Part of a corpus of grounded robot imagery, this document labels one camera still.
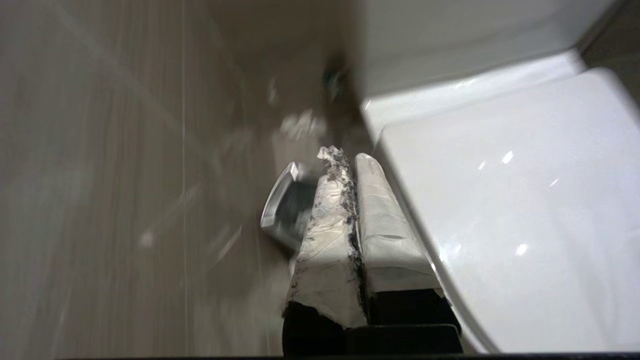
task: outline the tile grout line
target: tile grout line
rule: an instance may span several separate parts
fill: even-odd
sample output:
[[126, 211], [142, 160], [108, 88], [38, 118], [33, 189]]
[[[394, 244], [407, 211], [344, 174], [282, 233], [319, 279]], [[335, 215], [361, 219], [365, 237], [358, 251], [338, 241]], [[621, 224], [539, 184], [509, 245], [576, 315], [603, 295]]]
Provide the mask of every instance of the tile grout line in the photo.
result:
[[[185, 134], [186, 134], [186, 96], [185, 96], [185, 57], [186, 57], [186, 46], [185, 46], [185, 8], [184, 8], [184, 0], [182, 0], [182, 198], [184, 199], [185, 189], [186, 189], [186, 154], [185, 154]], [[186, 202], [182, 202], [182, 251], [184, 256], [184, 348], [186, 354], [189, 354], [189, 281], [187, 278], [187, 213], [186, 213]]]

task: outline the toilet lid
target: toilet lid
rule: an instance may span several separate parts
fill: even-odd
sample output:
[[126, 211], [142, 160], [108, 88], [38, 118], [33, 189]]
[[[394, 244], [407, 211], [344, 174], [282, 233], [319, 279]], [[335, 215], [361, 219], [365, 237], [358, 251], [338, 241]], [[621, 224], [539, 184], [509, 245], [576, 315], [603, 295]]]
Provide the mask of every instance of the toilet lid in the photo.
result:
[[640, 350], [638, 119], [596, 69], [382, 132], [404, 211], [489, 351]]

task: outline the floor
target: floor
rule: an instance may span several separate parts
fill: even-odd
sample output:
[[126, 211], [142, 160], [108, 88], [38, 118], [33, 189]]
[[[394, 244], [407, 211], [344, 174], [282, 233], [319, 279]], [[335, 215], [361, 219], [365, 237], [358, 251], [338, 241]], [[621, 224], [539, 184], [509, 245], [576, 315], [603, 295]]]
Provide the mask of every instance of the floor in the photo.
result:
[[[282, 353], [264, 201], [321, 144], [370, 145], [324, 97], [330, 2], [272, 1], [249, 33], [232, 3], [0, 4], [0, 358]], [[307, 109], [326, 131], [281, 131]]]

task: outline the toilet tank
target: toilet tank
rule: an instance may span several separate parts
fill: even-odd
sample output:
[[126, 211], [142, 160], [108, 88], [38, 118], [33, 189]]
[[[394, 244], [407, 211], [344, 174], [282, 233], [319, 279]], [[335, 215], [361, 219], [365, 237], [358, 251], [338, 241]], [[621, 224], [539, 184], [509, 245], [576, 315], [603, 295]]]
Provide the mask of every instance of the toilet tank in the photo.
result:
[[352, 0], [342, 33], [359, 98], [576, 45], [616, 0]]

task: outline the white toilet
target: white toilet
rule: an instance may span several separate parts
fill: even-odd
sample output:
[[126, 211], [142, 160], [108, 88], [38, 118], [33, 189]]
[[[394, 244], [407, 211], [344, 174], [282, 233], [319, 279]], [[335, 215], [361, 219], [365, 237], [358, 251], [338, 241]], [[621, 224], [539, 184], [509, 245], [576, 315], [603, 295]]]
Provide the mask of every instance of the white toilet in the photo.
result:
[[640, 351], [640, 113], [563, 50], [615, 4], [356, 3], [374, 157], [469, 351]]

